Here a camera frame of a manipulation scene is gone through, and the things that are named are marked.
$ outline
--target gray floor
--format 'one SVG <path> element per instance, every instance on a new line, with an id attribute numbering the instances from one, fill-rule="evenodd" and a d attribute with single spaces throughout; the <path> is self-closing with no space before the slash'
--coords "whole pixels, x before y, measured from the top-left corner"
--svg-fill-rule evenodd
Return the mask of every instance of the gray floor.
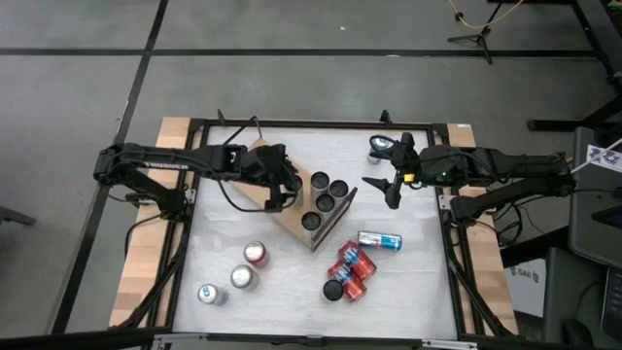
<path id="1" fill-rule="evenodd" d="M 620 67 L 622 46 L 602 7 L 580 2 Z M 142 48 L 157 3 L 5 0 L 0 47 Z M 472 23 L 494 9 L 457 3 Z M 178 0 L 156 46 L 445 50 L 467 49 L 446 37 L 468 33 L 444 1 Z M 570 8 L 535 5 L 494 26 L 489 45 L 589 49 Z M 0 204 L 39 219 L 34 228 L 0 227 L 0 337 L 46 331 L 94 191 L 97 151 L 116 132 L 138 60 L 0 57 Z M 215 118 L 217 108 L 229 118 L 349 121 L 375 121 L 388 109 L 395 121 L 471 123 L 480 146 L 510 154 L 569 152 L 570 134 L 532 133 L 525 121 L 579 119 L 612 95 L 592 59 L 498 58 L 489 66 L 449 57 L 155 57 L 127 141 L 153 144 L 162 117 Z M 543 230 L 568 220 L 564 199 L 529 208 Z M 107 326 L 134 215 L 131 206 L 107 206 L 70 331 Z M 526 226 L 525 237 L 535 234 Z"/>

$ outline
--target red soda can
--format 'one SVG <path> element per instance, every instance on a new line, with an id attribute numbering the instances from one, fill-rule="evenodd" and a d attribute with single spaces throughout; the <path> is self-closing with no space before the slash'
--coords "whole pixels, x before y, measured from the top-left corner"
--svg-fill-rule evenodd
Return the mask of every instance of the red soda can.
<path id="1" fill-rule="evenodd" d="M 363 282 L 352 273 L 352 269 L 345 262 L 336 262 L 329 268 L 328 277 L 334 278 L 343 285 L 343 294 L 345 294 L 350 301 L 357 301 L 365 294 L 365 291 L 367 291 Z"/>
<path id="2" fill-rule="evenodd" d="M 354 274 L 362 281 L 376 272 L 376 265 L 359 245 L 353 241 L 348 241 L 339 249 L 339 258 L 352 266 Z"/>

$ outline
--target wooden board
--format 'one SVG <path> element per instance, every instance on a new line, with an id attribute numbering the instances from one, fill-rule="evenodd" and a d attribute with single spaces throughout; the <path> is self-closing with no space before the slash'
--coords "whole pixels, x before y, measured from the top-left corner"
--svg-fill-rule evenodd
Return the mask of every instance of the wooden board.
<path id="1" fill-rule="evenodd" d="M 253 145 L 249 147 L 249 150 L 259 146 L 268 146 L 270 145 L 264 139 L 258 139 Z M 326 235 L 330 232 L 330 228 L 332 228 L 338 219 L 345 213 L 345 211 L 350 206 L 348 202 L 345 205 L 335 205 L 335 209 L 332 211 L 330 217 L 326 220 L 322 219 L 321 227 L 316 231 L 317 235 L 313 237 L 308 236 L 304 232 L 304 228 L 300 223 L 302 220 L 302 216 L 308 212 L 315 211 L 316 207 L 313 203 L 313 198 L 311 195 L 311 173 L 302 166 L 299 162 L 296 162 L 295 159 L 291 159 L 292 165 L 294 168 L 298 170 L 297 176 L 302 180 L 302 200 L 296 200 L 296 205 L 293 205 L 281 213 L 272 214 L 274 220 L 276 220 L 281 226 L 286 228 L 291 234 L 297 237 L 302 243 L 304 243 L 311 251 L 314 251 L 322 240 L 326 237 Z M 255 202 L 259 207 L 263 206 L 263 203 L 270 197 L 270 190 L 267 188 L 261 188 L 257 186 L 251 186 L 248 184 L 242 183 L 233 183 L 233 186 L 241 191 L 243 194 L 248 196 L 253 202 Z"/>
<path id="2" fill-rule="evenodd" d="M 188 118 L 164 118 L 156 145 L 159 147 L 183 148 L 189 124 L 190 119 Z M 452 145 L 463 147 L 475 146 L 470 125 L 448 124 L 447 127 Z M 177 181 L 176 171 L 151 170 L 149 175 L 167 187 L 175 187 L 175 182 Z M 483 193 L 483 191 L 485 190 L 465 188 L 461 190 L 461 193 L 475 195 Z M 143 207 L 138 213 L 137 221 L 156 213 L 154 206 Z M 488 215 L 484 215 L 480 220 L 492 224 L 492 219 Z M 153 221 L 148 225 L 138 227 L 134 231 L 125 267 L 121 275 L 117 302 L 111 315 L 111 325 L 118 324 L 129 316 L 131 310 L 140 303 L 153 285 L 165 230 L 166 222 Z M 518 333 L 495 233 L 489 228 L 475 226 L 467 230 L 467 236 L 475 272 L 475 282 L 480 294 L 495 314 L 499 316 L 503 324 L 509 330 Z M 465 313 L 466 329 L 472 333 L 473 324 L 470 304 L 464 290 L 461 290 L 461 298 Z M 164 305 L 166 299 L 167 297 L 163 299 L 162 305 Z M 157 324 L 161 325 L 161 321 L 160 316 L 158 317 Z"/>
<path id="3" fill-rule="evenodd" d="M 447 129 L 452 146 L 475 147 L 473 131 L 470 125 L 447 124 Z M 469 196 L 476 196 L 485 192 L 486 189 L 484 188 L 464 187 L 460 189 L 461 195 Z M 495 226 L 491 215 L 483 214 L 478 220 L 492 227 Z M 466 229 L 466 237 L 473 263 L 477 291 L 486 300 L 488 306 L 499 317 L 503 325 L 511 332 L 518 334 L 512 300 L 507 287 L 507 281 L 505 280 L 505 272 L 503 271 L 497 235 L 489 227 L 475 225 Z M 462 260 L 460 249 L 457 247 L 454 251 L 458 258 Z M 462 287 L 460 292 L 465 314 L 466 332 L 474 333 L 473 317 L 467 292 Z M 487 326 L 486 334 L 492 335 Z"/>

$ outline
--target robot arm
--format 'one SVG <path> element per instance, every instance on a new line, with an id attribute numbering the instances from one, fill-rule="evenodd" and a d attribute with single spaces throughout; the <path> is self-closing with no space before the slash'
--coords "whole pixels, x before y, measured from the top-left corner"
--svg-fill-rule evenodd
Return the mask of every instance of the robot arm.
<path id="1" fill-rule="evenodd" d="M 266 212 L 280 212 L 295 191 L 297 170 L 287 159 L 285 146 L 261 146 L 248 151 L 246 146 L 215 145 L 196 150 L 144 147 L 136 144 L 111 146 L 100 152 L 93 177 L 101 185 L 125 185 L 136 191 L 134 197 L 155 201 L 166 220 L 183 221 L 186 195 L 170 190 L 143 174 L 138 168 L 191 171 L 216 181 L 236 181 L 270 189 Z"/>
<path id="2" fill-rule="evenodd" d="M 568 195 L 575 187 L 564 153 L 543 157 L 507 156 L 494 149 L 439 145 L 417 154 L 410 133 L 402 133 L 399 141 L 390 141 L 391 148 L 375 150 L 371 155 L 391 161 L 396 169 L 394 181 L 363 179 L 385 194 L 385 201 L 392 209 L 399 208 L 402 184 L 411 188 L 416 185 L 459 189 L 466 185 L 485 187 L 495 182 L 507 183 L 509 179 L 524 179 L 477 197 L 452 198 L 450 207 L 456 221 L 479 217 L 487 209 L 531 195 Z"/>

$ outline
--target silver can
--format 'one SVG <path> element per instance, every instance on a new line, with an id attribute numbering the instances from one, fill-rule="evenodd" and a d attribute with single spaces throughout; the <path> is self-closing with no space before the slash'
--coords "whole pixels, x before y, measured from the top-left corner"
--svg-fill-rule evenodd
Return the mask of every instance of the silver can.
<path id="1" fill-rule="evenodd" d="M 252 291 L 259 284 L 259 275 L 246 265 L 237 265 L 231 271 L 231 284 L 235 288 Z"/>
<path id="2" fill-rule="evenodd" d="M 393 145 L 391 144 L 391 142 L 389 142 L 389 141 L 387 141 L 387 140 L 380 139 L 380 138 L 374 138 L 371 142 L 372 142 L 372 143 L 373 143 L 373 145 L 376 147 L 376 149 L 378 149 L 378 151 L 380 151 L 380 152 L 382 152 L 382 151 L 386 151 L 386 150 L 388 150 L 389 148 L 391 148 L 391 146 L 393 146 Z M 373 149 L 373 147 L 370 147 L 370 148 L 369 148 L 369 152 L 370 152 L 370 153 L 375 152 L 375 151 L 376 151 L 376 150 L 374 150 L 374 149 Z M 377 158 L 377 157 L 372 157 L 370 154 L 367 154 L 367 161 L 368 161 L 370 164 L 374 164 L 374 165 L 375 165 L 375 164 L 380 163 L 380 158 Z"/>
<path id="3" fill-rule="evenodd" d="M 335 180 L 330 183 L 328 187 L 328 193 L 334 198 L 334 207 L 338 207 L 343 199 L 348 195 L 348 184 L 343 180 Z"/>
<path id="4" fill-rule="evenodd" d="M 198 289 L 198 299 L 208 305 L 223 305 L 228 299 L 226 290 L 212 284 L 202 285 Z"/>
<path id="5" fill-rule="evenodd" d="M 322 217 L 316 212 L 307 212 L 300 220 L 304 236 L 310 241 L 313 240 L 318 229 L 322 226 Z"/>
<path id="6" fill-rule="evenodd" d="M 328 192 L 330 177 L 323 171 L 317 171 L 311 175 L 311 200 L 315 200 L 322 194 Z"/>
<path id="7" fill-rule="evenodd" d="M 302 190 L 302 179 L 297 175 L 294 177 L 294 179 L 295 179 L 295 191 L 296 191 L 294 208 L 299 208 L 302 206 L 302 203 L 304 203 L 304 191 Z"/>
<path id="8" fill-rule="evenodd" d="M 326 222 L 334 210 L 334 198 L 330 194 L 322 194 L 316 199 L 315 207 L 322 215 L 323 222 Z"/>
<path id="9" fill-rule="evenodd" d="M 266 267 L 270 261 L 270 255 L 263 243 L 252 241 L 244 247 L 244 259 L 256 268 Z"/>
<path id="10" fill-rule="evenodd" d="M 401 236 L 399 234 L 360 230 L 358 243 L 362 247 L 384 248 L 398 251 L 401 249 Z"/>

